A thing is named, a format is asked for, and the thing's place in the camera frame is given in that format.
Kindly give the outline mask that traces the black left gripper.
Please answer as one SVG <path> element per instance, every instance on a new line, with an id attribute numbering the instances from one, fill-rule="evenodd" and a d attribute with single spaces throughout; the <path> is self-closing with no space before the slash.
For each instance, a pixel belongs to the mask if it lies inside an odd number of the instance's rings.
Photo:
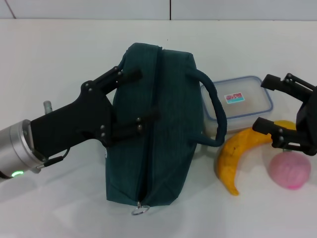
<path id="1" fill-rule="evenodd" d="M 35 150 L 48 158 L 89 139 L 113 146 L 143 135 L 160 119 L 160 112 L 149 111 L 129 122 L 115 122 L 114 109 L 107 98 L 113 90 L 141 78 L 139 68 L 124 72 L 116 66 L 83 83 L 73 103 L 31 121 Z"/>

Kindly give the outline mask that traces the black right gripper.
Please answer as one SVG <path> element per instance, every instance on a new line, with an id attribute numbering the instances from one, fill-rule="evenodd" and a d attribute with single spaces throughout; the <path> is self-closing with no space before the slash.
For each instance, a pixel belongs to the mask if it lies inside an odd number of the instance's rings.
<path id="1" fill-rule="evenodd" d="M 261 134 L 270 134 L 272 147 L 300 151 L 306 155 L 317 154 L 317 87 L 288 73 L 283 80 L 268 74 L 261 87 L 288 94 L 303 102 L 296 116 L 296 129 L 287 129 L 274 122 L 258 118 L 252 129 Z"/>

